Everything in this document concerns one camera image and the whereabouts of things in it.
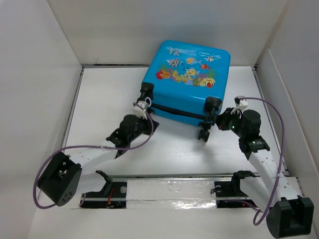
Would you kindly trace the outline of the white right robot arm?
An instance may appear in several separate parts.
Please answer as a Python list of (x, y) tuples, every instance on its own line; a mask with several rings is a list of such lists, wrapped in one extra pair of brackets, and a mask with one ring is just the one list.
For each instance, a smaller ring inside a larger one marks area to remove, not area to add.
[(233, 174), (230, 190), (236, 196), (245, 194), (259, 208), (270, 234), (276, 238), (308, 235), (312, 229), (314, 204), (310, 198), (302, 197), (281, 172), (270, 147), (260, 136), (261, 116), (254, 110), (242, 111), (227, 108), (216, 119), (219, 130), (230, 130), (239, 137), (239, 148), (248, 162), (256, 169), (240, 170)]

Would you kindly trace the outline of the blue hard-shell suitcase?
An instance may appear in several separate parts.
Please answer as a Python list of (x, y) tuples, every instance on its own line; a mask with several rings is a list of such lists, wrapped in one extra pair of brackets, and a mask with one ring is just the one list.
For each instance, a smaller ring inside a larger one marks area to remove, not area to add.
[(138, 102), (157, 116), (200, 127), (208, 141), (220, 113), (231, 55), (223, 49), (166, 40), (142, 80)]

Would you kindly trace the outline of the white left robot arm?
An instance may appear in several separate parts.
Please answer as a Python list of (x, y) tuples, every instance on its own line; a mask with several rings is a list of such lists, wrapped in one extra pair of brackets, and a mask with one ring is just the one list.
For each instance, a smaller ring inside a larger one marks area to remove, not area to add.
[[(146, 118), (136, 115), (126, 115), (119, 127), (114, 130), (99, 145), (66, 146), (52, 153), (42, 164), (33, 184), (33, 201), (39, 209), (49, 209), (51, 206), (64, 206), (76, 194), (95, 192), (99, 197), (107, 197), (111, 193), (111, 179), (98, 170), (96, 173), (104, 178), (93, 185), (93, 180), (86, 171), (121, 157), (129, 150), (137, 149), (147, 143), (137, 146), (131, 143), (142, 134), (150, 140), (159, 123), (150, 115)], [(69, 149), (83, 149), (82, 152), (66, 154)], [(51, 206), (43, 206), (37, 199), (36, 190), (42, 191), (52, 202)]]

